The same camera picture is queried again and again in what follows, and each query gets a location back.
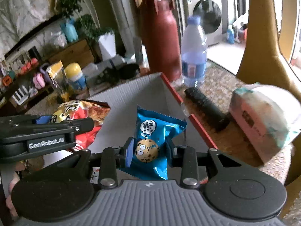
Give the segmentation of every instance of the yellow and blue container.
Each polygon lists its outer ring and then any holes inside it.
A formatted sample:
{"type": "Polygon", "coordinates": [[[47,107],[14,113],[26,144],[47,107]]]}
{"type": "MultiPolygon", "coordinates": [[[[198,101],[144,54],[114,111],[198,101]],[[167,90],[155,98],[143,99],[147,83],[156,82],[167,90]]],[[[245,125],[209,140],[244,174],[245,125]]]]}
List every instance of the yellow and blue container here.
{"type": "Polygon", "coordinates": [[[65,68],[66,76],[75,92],[87,88],[86,79],[78,63],[71,63],[65,68]]]}

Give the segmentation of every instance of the blue bottle cap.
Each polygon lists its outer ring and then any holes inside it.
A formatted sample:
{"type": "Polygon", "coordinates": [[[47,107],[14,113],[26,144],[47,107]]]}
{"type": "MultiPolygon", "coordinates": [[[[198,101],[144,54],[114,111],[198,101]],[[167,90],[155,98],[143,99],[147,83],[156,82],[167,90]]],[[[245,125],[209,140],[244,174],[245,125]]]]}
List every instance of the blue bottle cap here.
{"type": "Polygon", "coordinates": [[[200,25],[201,24],[201,17],[198,15],[189,16],[187,18],[188,25],[200,25]]]}

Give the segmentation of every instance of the red thermos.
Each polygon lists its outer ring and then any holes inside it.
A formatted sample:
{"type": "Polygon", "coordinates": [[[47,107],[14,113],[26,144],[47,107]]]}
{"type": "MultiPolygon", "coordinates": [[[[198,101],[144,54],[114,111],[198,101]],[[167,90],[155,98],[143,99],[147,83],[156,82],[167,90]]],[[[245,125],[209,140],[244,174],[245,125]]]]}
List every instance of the red thermos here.
{"type": "Polygon", "coordinates": [[[177,80],[182,73],[180,44],[176,19],[172,14],[174,0],[142,0],[141,37],[145,46],[150,70],[163,72],[169,81],[177,80]]]}

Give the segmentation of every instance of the cartoon cookie face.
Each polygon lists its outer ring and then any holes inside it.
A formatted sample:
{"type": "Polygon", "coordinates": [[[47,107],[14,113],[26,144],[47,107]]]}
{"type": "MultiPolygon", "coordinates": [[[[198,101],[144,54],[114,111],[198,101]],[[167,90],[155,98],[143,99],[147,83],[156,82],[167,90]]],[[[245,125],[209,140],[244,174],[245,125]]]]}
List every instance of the cartoon cookie face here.
{"type": "Polygon", "coordinates": [[[156,142],[151,139],[142,139],[137,144],[135,155],[138,160],[148,163],[158,157],[159,147],[156,142]]]}

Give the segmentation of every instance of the screw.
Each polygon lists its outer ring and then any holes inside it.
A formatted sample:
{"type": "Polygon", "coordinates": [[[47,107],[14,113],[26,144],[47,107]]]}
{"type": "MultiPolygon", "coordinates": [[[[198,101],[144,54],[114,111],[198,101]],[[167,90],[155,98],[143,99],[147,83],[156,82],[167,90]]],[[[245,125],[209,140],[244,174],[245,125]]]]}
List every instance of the screw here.
{"type": "Polygon", "coordinates": [[[106,187],[110,187],[110,186],[113,186],[115,184],[115,180],[112,179],[112,178],[103,178],[100,181],[100,184],[103,185],[103,186],[106,186],[106,187]]]}
{"type": "Polygon", "coordinates": [[[188,185],[188,186],[195,186],[198,184],[198,181],[194,178],[187,177],[183,180],[183,183],[188,185]]]}

